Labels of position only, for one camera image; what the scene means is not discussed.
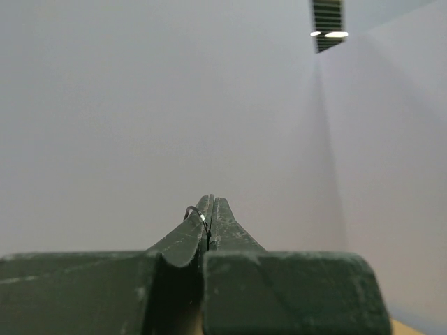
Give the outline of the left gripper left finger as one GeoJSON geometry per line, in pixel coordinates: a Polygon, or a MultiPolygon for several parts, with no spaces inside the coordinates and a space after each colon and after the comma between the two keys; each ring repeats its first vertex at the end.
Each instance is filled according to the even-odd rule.
{"type": "Polygon", "coordinates": [[[214,198],[142,251],[13,253],[1,258],[2,334],[184,334],[203,298],[214,198]]]}

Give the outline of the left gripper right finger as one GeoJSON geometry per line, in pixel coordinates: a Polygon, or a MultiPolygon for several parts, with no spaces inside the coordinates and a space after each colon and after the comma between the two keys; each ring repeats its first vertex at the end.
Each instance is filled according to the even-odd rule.
{"type": "Polygon", "coordinates": [[[205,334],[389,334],[373,269],[355,253],[267,251],[214,201],[203,257],[205,334]]]}

